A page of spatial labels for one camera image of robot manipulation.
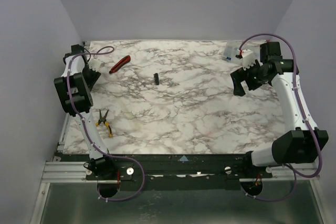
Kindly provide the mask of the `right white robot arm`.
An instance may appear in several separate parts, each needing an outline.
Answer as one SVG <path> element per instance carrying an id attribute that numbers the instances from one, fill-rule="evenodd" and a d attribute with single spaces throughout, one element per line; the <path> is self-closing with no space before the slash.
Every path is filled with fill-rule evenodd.
<path id="1" fill-rule="evenodd" d="M 242 83 L 250 91 L 271 85 L 282 110 L 285 133 L 269 147 L 246 154 L 249 165 L 265 167 L 286 163 L 312 163 L 327 143 L 327 131 L 319 129 L 301 91 L 299 70 L 293 59 L 284 59 L 278 42 L 260 45 L 260 58 L 251 50 L 240 50 L 236 58 L 242 67 L 230 74 L 234 95 L 244 96 Z"/>

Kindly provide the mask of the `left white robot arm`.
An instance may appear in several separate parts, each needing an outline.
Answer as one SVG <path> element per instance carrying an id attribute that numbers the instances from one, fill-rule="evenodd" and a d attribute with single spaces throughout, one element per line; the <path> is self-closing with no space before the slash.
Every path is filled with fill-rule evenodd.
<path id="1" fill-rule="evenodd" d="M 65 70 L 54 85 L 63 110 L 76 121 L 88 147 L 89 161 L 84 167 L 96 178 L 111 179 L 118 169 L 94 122 L 91 90 L 101 73 L 99 63 L 87 59 L 89 54 L 82 45 L 72 45 L 63 58 Z"/>

